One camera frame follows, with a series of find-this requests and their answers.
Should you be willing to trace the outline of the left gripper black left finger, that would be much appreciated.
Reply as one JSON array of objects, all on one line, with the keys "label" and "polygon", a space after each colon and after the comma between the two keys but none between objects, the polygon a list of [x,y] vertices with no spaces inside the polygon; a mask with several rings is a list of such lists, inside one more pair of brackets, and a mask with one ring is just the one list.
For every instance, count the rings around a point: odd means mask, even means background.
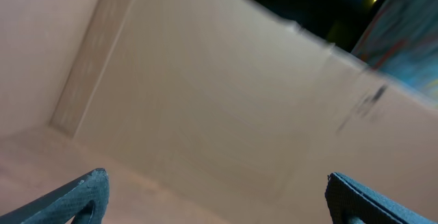
[{"label": "left gripper black left finger", "polygon": [[93,171],[1,216],[1,224],[101,224],[110,195],[105,169]]}]

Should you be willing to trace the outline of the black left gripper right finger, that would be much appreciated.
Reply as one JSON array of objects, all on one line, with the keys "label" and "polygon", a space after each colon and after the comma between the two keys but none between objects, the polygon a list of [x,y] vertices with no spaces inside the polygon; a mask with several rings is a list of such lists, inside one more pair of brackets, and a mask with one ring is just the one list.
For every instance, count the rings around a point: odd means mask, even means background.
[{"label": "black left gripper right finger", "polygon": [[324,196],[333,224],[434,224],[342,173],[328,176]]}]

